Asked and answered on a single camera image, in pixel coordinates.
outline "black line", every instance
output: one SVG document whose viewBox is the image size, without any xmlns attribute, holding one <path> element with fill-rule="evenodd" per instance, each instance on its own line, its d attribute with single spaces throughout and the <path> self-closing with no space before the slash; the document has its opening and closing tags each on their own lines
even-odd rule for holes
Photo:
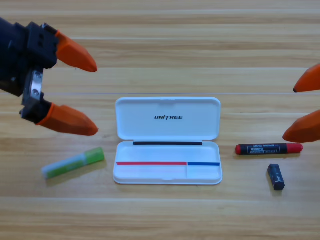
<svg viewBox="0 0 320 240">
<path fill-rule="evenodd" d="M 201 141 L 134 141 L 133 145 L 202 145 Z"/>
</svg>

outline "red line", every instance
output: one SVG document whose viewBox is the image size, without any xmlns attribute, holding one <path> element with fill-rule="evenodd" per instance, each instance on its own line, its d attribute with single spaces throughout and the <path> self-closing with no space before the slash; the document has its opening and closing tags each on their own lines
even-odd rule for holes
<svg viewBox="0 0 320 240">
<path fill-rule="evenodd" d="M 187 165 L 185 161 L 118 161 L 117 165 Z"/>
</svg>

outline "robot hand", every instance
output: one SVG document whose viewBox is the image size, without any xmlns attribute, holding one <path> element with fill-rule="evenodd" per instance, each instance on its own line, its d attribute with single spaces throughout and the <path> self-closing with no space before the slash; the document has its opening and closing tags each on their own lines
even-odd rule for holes
<svg viewBox="0 0 320 240">
<path fill-rule="evenodd" d="M 85 114 L 44 100 L 43 71 L 57 59 L 88 72 L 98 70 L 84 47 L 48 24 L 24 27 L 0 18 L 0 89 L 23 94 L 21 117 L 59 133 L 92 136 L 98 128 Z"/>
<path fill-rule="evenodd" d="M 294 86 L 293 91 L 320 90 L 320 64 L 308 69 Z M 303 116 L 284 133 L 283 139 L 294 143 L 311 143 L 320 140 L 320 110 Z"/>
</svg>

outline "marker label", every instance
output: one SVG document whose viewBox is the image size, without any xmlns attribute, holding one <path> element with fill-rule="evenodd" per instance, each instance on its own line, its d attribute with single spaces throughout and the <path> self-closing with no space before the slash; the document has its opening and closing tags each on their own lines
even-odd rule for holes
<svg viewBox="0 0 320 240">
<path fill-rule="evenodd" d="M 247 146 L 248 154 L 280 154 L 281 148 L 279 144 L 259 144 Z"/>
</svg>

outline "red marker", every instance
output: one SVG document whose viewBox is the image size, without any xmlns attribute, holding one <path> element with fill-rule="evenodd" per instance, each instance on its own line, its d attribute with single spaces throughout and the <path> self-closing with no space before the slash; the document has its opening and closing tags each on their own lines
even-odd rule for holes
<svg viewBox="0 0 320 240">
<path fill-rule="evenodd" d="M 239 144 L 238 155 L 298 154 L 304 147 L 300 143 Z"/>
</svg>

